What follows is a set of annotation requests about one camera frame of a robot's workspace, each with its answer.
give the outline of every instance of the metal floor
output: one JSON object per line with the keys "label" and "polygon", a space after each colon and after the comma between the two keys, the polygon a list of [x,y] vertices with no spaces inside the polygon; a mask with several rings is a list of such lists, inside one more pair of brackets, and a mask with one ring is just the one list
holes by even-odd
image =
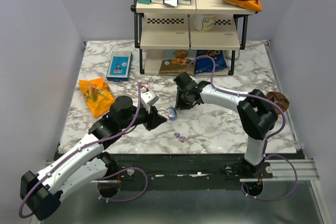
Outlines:
{"label": "metal floor", "polygon": [[[293,182],[265,182],[263,197],[290,191]],[[128,198],[137,192],[120,192]],[[294,194],[278,201],[258,201],[241,191],[147,191],[131,202],[98,200],[90,183],[69,196],[43,224],[283,224],[323,223],[310,182],[300,182]]]}

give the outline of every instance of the blue snack bag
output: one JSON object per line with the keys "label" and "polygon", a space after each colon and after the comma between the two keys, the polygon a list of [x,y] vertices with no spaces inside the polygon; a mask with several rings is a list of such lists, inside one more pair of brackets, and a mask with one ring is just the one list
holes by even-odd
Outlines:
{"label": "blue snack bag", "polygon": [[[196,56],[210,56],[215,60],[215,71],[223,70],[227,68],[227,64],[224,59],[224,53],[222,50],[197,50]],[[213,64],[208,58],[200,58],[196,60],[195,74],[212,72]]]}

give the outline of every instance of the screw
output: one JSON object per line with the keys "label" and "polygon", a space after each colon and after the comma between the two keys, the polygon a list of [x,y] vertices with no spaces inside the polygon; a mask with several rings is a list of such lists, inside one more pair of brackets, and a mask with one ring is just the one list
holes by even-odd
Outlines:
{"label": "screw", "polygon": [[132,176],[134,174],[134,170],[133,169],[129,169],[127,170],[127,174]]}
{"label": "screw", "polygon": [[273,172],[273,169],[272,169],[272,167],[270,167],[270,166],[266,166],[265,170],[266,170],[266,172],[269,173],[269,174],[271,174],[271,173]]}

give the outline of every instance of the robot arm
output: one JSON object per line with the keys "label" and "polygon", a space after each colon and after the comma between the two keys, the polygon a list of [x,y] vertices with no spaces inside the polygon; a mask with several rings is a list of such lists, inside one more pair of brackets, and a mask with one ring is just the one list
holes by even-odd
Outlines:
{"label": "robot arm", "polygon": [[177,85],[177,109],[191,109],[197,104],[215,104],[239,113],[244,131],[248,135],[244,162],[249,173],[255,173],[264,161],[266,136],[274,128],[278,115],[270,104],[246,95],[253,94],[265,98],[264,94],[256,89],[251,93],[240,92],[243,96],[219,92],[210,82],[201,81],[197,84],[186,72],[176,77],[174,82]]}
{"label": "robot arm", "polygon": [[[158,97],[153,91],[146,88],[141,90],[142,106],[134,126],[143,124],[150,131],[167,121],[164,113],[153,106],[157,100]],[[44,220],[53,214],[73,191],[117,168],[115,161],[103,151],[121,136],[102,143],[85,145],[120,133],[133,120],[135,112],[136,107],[133,106],[130,97],[125,95],[117,97],[109,113],[94,123],[89,132],[71,150],[37,174],[28,171],[22,176],[20,197],[24,199],[47,175],[26,201],[27,206],[39,220]]]}

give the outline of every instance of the checkered pattern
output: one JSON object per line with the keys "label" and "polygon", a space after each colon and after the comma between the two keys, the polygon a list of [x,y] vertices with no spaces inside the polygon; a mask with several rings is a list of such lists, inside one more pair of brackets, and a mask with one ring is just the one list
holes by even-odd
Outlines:
{"label": "checkered pattern", "polygon": [[216,20],[216,22],[215,22],[215,25],[231,25],[231,20],[230,19],[228,19],[228,20],[225,20],[225,19],[218,19],[218,20]]}
{"label": "checkered pattern", "polygon": [[148,18],[148,24],[184,24],[184,18]]}

